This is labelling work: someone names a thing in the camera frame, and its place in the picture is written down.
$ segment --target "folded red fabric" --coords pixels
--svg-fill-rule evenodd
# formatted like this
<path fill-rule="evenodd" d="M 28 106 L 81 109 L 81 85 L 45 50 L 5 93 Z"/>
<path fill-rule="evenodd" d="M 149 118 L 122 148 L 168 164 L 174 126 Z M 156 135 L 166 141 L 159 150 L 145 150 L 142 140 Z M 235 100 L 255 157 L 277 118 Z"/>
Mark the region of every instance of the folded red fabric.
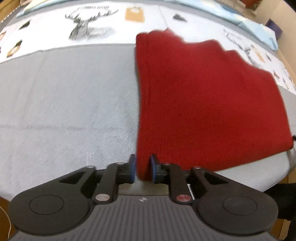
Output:
<path fill-rule="evenodd" d="M 184 43 L 170 31 L 138 34 L 137 173 L 149 157 L 216 171 L 293 146 L 286 110 L 269 72 L 218 42 Z"/>

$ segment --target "purple object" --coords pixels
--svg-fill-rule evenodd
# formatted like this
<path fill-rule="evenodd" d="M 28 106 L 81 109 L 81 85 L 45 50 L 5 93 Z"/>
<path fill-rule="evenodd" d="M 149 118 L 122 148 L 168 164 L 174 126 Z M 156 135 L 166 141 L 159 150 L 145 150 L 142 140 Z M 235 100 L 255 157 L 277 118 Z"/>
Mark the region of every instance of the purple object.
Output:
<path fill-rule="evenodd" d="M 273 20 L 269 19 L 265 26 L 269 27 L 276 33 L 276 40 L 278 40 L 281 37 L 283 30 Z"/>

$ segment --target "white cable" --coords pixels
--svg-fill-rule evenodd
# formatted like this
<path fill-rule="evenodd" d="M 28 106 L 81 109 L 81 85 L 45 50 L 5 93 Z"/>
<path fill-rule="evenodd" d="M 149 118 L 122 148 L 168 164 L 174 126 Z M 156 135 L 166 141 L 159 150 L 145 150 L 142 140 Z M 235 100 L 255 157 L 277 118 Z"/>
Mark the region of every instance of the white cable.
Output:
<path fill-rule="evenodd" d="M 8 214 L 5 212 L 5 210 L 1 206 L 0 206 L 0 208 L 3 210 L 3 212 L 7 216 L 8 221 L 9 221 L 9 224 L 10 224 L 10 228 L 9 228 L 9 231 L 8 231 L 8 238 L 7 238 L 7 240 L 8 240 L 9 239 L 9 236 L 10 236 L 10 231 L 11 231 L 11 221 L 10 221 L 10 218 L 8 217 Z"/>

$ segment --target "black triangle print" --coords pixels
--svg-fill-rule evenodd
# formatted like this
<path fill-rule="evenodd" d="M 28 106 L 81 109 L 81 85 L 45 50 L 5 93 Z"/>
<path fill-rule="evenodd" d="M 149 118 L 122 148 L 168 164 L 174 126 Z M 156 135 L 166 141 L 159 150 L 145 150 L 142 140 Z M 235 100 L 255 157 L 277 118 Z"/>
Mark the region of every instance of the black triangle print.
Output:
<path fill-rule="evenodd" d="M 181 15 L 179 15 L 177 13 L 173 16 L 173 19 L 183 21 L 183 22 L 187 22 L 187 20 L 184 17 L 182 17 Z"/>
<path fill-rule="evenodd" d="M 26 27 L 28 27 L 30 25 L 30 20 L 28 21 L 28 22 L 26 22 L 23 26 L 21 26 L 20 28 L 19 28 L 19 30 L 20 29 L 23 29 L 23 28 L 26 28 Z"/>

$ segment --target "red cloth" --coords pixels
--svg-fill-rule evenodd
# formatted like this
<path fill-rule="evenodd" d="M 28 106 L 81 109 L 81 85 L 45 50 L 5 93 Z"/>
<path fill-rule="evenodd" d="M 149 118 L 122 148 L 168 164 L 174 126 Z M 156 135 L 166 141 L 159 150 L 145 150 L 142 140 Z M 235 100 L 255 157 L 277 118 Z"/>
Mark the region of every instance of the red cloth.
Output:
<path fill-rule="evenodd" d="M 218 42 L 184 43 L 171 32 L 138 34 L 137 173 L 149 157 L 183 169 L 222 170 L 293 146 L 286 110 L 269 72 Z"/>

